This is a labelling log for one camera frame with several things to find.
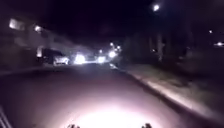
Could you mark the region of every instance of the road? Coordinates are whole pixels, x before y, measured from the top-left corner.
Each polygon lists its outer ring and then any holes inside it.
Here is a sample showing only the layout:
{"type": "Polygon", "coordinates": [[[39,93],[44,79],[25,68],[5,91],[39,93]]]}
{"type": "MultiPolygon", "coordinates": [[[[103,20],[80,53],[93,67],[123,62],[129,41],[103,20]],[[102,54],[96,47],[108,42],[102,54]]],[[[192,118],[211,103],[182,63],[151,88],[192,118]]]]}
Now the road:
{"type": "Polygon", "coordinates": [[[109,66],[30,71],[0,78],[14,128],[200,128],[205,123],[109,66]]]}

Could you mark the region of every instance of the sidewalk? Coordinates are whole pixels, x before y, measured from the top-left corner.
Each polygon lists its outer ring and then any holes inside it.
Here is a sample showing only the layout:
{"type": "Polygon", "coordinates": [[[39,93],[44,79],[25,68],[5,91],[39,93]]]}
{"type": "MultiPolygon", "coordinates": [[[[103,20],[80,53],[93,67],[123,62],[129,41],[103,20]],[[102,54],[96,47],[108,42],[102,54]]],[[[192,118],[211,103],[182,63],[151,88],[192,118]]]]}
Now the sidewalk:
{"type": "Polygon", "coordinates": [[[173,102],[224,126],[224,89],[218,88],[221,85],[188,80],[149,65],[131,65],[124,70],[173,102]]]}

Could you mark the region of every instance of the headlight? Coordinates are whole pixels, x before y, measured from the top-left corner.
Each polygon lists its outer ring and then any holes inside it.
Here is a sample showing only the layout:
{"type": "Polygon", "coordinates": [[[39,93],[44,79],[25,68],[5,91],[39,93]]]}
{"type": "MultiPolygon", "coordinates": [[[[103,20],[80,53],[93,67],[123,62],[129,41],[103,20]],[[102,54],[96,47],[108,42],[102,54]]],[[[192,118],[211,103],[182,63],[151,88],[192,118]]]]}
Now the headlight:
{"type": "Polygon", "coordinates": [[[65,63],[69,61],[68,57],[64,57],[64,58],[61,58],[61,59],[62,59],[62,61],[65,62],[65,63]]]}
{"type": "Polygon", "coordinates": [[[148,118],[140,113],[111,107],[83,114],[76,123],[81,128],[141,128],[147,121],[148,118]]]}
{"type": "Polygon", "coordinates": [[[74,63],[79,64],[79,65],[86,63],[85,56],[82,55],[82,54],[77,54],[76,57],[75,57],[74,63]]]}
{"type": "Polygon", "coordinates": [[[114,58],[115,56],[117,56],[115,51],[110,51],[108,55],[110,58],[114,58]]]}
{"type": "Polygon", "coordinates": [[[99,56],[97,58],[97,62],[102,64],[102,63],[105,63],[106,62],[106,57],[105,56],[99,56]]]}

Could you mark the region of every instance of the car headlight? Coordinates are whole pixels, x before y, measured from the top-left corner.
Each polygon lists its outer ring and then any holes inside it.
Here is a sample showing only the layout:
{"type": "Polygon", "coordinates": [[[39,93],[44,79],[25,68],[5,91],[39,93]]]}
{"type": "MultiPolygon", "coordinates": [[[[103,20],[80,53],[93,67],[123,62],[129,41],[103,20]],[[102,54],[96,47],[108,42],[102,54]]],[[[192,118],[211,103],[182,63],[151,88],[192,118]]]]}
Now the car headlight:
{"type": "Polygon", "coordinates": [[[109,54],[108,54],[108,56],[109,56],[110,58],[114,58],[114,57],[117,56],[117,54],[116,54],[115,51],[110,51],[109,54]]]}
{"type": "Polygon", "coordinates": [[[74,61],[75,64],[85,64],[86,63],[86,58],[84,55],[82,54],[77,54],[76,57],[75,57],[75,61],[74,61]]]}
{"type": "Polygon", "coordinates": [[[63,62],[68,62],[69,61],[69,58],[68,57],[64,57],[64,58],[62,58],[62,61],[63,62]]]}
{"type": "Polygon", "coordinates": [[[97,58],[97,62],[102,64],[102,63],[105,63],[106,62],[106,57],[105,56],[99,56],[97,58]]]}

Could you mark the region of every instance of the light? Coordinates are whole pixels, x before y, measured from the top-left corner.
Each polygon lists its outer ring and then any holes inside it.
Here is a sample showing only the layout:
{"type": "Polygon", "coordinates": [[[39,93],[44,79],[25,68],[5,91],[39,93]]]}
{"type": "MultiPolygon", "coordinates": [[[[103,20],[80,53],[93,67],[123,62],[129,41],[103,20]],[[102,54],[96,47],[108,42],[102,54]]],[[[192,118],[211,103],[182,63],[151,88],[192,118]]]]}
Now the light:
{"type": "Polygon", "coordinates": [[[109,65],[112,69],[117,69],[117,67],[114,64],[110,63],[109,65]]]}
{"type": "Polygon", "coordinates": [[[114,58],[115,56],[117,56],[117,54],[114,51],[109,52],[109,57],[110,58],[114,58]]]}
{"type": "Polygon", "coordinates": [[[222,43],[222,42],[218,42],[218,43],[216,43],[216,44],[214,44],[215,46],[218,46],[218,47],[222,47],[222,46],[224,46],[224,43],[222,43]]]}
{"type": "Polygon", "coordinates": [[[37,57],[42,57],[42,47],[37,48],[37,57]]]}
{"type": "Polygon", "coordinates": [[[103,53],[103,50],[102,50],[102,49],[100,49],[100,50],[99,50],[99,53],[103,53]]]}
{"type": "Polygon", "coordinates": [[[64,62],[64,63],[68,63],[69,58],[68,57],[62,57],[61,61],[64,62]]]}
{"type": "Polygon", "coordinates": [[[155,4],[155,5],[153,6],[153,11],[156,12],[156,11],[159,10],[159,8],[160,8],[160,6],[159,6],[158,4],[155,4]]]}
{"type": "Polygon", "coordinates": [[[9,27],[16,30],[24,30],[24,23],[16,19],[10,19],[9,27]]]}
{"type": "Polygon", "coordinates": [[[110,107],[85,114],[76,122],[81,128],[141,128],[147,121],[139,113],[110,107]]]}
{"type": "Polygon", "coordinates": [[[98,62],[99,64],[105,63],[105,62],[106,62],[106,57],[105,57],[105,56],[99,56],[99,57],[97,58],[97,62],[98,62]]]}
{"type": "Polygon", "coordinates": [[[113,43],[113,42],[111,42],[111,43],[110,43],[110,46],[114,46],[114,43],[113,43]]]}
{"type": "Polygon", "coordinates": [[[86,58],[84,55],[82,54],[77,54],[76,57],[75,57],[75,61],[74,61],[75,64],[78,64],[78,65],[82,65],[82,64],[85,64],[86,63],[86,58]]]}
{"type": "Polygon", "coordinates": [[[40,31],[41,31],[41,27],[38,26],[38,25],[36,25],[35,28],[34,28],[34,30],[35,30],[36,32],[40,32],[40,31]]]}

